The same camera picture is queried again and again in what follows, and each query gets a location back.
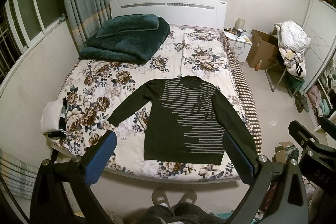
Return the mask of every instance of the screw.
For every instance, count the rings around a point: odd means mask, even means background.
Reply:
[[[291,159],[291,164],[295,166],[295,165],[297,165],[297,161],[294,160],[294,159]]]
[[[266,162],[268,159],[267,159],[266,156],[261,155],[261,156],[259,156],[259,160],[260,160],[261,162]]]
[[[47,166],[50,163],[50,160],[43,160],[42,165]]]
[[[74,161],[74,162],[79,162],[81,159],[82,159],[82,157],[81,157],[80,155],[77,155],[77,156],[74,156],[74,157],[72,158],[72,161]]]

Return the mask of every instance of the sweater sleeve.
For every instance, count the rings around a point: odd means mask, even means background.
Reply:
[[[212,106],[215,111],[216,119],[227,131],[235,132],[242,143],[250,146],[253,151],[256,151],[253,137],[245,126],[244,122],[239,117],[236,110],[226,99],[226,97],[218,89],[212,95]]]
[[[115,127],[142,108],[149,101],[157,99],[163,92],[164,79],[150,80],[141,85],[113,111],[107,119]]]

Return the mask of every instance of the blue gripper pad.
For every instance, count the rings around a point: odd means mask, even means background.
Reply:
[[[254,181],[253,166],[228,132],[225,132],[223,135],[223,147],[236,168],[241,181],[251,185]]]
[[[102,144],[98,142],[96,145],[91,146],[90,148],[94,148],[95,146],[98,148],[98,150],[95,152],[95,154],[92,156],[91,160],[88,164],[86,164],[85,167],[84,182],[87,186],[95,184],[98,181],[101,172],[103,172],[107,161],[109,160],[114,149],[117,146],[116,134],[111,131]]]

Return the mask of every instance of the person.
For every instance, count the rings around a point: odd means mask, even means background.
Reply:
[[[226,220],[208,214],[195,205],[196,200],[197,194],[191,190],[187,191],[173,206],[173,212],[164,190],[156,189],[152,193],[153,206],[147,209],[136,224],[221,224],[226,222]]]

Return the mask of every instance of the gray slipper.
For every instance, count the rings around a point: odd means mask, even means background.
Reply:
[[[152,201],[154,205],[160,205],[161,203],[165,203],[169,206],[169,201],[167,195],[164,190],[162,189],[155,189],[152,193]]]
[[[182,203],[182,202],[187,202],[187,203],[190,203],[190,204],[195,204],[197,200],[197,194],[195,191],[193,190],[189,190],[187,191],[180,199],[180,201],[178,202],[179,203]]]

